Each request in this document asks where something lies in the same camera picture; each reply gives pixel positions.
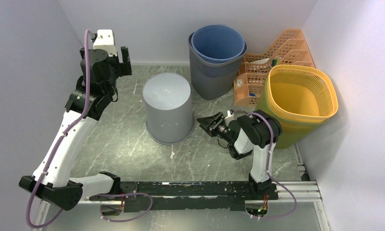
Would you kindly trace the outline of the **light grey plastic bucket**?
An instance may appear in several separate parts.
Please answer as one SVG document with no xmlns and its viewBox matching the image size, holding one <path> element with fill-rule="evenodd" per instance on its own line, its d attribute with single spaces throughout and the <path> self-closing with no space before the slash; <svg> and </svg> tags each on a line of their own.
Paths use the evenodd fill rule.
<svg viewBox="0 0 385 231">
<path fill-rule="evenodd" d="M 183 76 L 160 73 L 148 79 L 142 90 L 146 128 L 158 143 L 176 144 L 194 130 L 191 87 Z"/>
</svg>

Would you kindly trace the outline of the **olive green mesh basket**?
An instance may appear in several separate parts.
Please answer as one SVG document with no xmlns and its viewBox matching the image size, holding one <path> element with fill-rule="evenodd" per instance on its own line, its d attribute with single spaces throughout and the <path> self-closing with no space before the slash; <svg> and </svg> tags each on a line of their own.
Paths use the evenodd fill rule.
<svg viewBox="0 0 385 231">
<path fill-rule="evenodd" d="M 278 138 L 275 149 L 286 149 L 290 147 L 324 123 L 304 123 L 284 119 L 272 111 L 265 94 L 258 100 L 256 109 L 262 110 L 278 120 L 282 127 L 282 133 Z"/>
</svg>

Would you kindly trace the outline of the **yellow mesh waste basket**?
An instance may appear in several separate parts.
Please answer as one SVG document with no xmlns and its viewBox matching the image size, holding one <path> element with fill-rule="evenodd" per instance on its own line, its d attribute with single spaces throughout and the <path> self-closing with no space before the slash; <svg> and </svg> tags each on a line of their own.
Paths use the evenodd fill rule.
<svg viewBox="0 0 385 231">
<path fill-rule="evenodd" d="M 338 99 L 331 79 L 321 70 L 281 64 L 267 77 L 269 112 L 286 132 L 309 132 L 338 111 Z"/>
</svg>

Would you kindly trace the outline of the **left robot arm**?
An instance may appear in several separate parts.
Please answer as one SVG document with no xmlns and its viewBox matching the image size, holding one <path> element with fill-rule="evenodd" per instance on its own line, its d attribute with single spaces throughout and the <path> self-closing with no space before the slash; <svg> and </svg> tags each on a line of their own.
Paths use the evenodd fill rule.
<svg viewBox="0 0 385 231">
<path fill-rule="evenodd" d="M 72 178 L 70 173 L 82 144 L 100 120 L 104 109 L 117 101 L 116 81 L 132 74 L 127 47 L 121 47 L 123 61 L 108 55 L 103 49 L 88 51 L 90 62 L 90 95 L 86 96 L 85 50 L 80 63 L 82 75 L 76 89 L 65 105 L 63 121 L 46 157 L 30 176 L 22 176 L 19 187 L 32 192 L 38 185 L 36 197 L 65 211 L 74 208 L 80 200 L 103 194 L 109 200 L 120 197 L 120 177 L 101 171 L 91 177 Z"/>
</svg>

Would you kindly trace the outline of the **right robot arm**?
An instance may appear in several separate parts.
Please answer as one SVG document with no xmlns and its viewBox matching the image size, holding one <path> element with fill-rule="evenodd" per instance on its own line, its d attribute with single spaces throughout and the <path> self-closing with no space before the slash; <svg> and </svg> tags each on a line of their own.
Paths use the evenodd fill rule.
<svg viewBox="0 0 385 231">
<path fill-rule="evenodd" d="M 272 187 L 272 152 L 282 134 L 279 121 L 261 110 L 242 115 L 230 122 L 227 122 L 222 112 L 197 118 L 196 121 L 210 137 L 221 138 L 228 143 L 227 149 L 232 158 L 239 160 L 253 155 L 248 193 L 253 199 L 264 196 Z"/>
</svg>

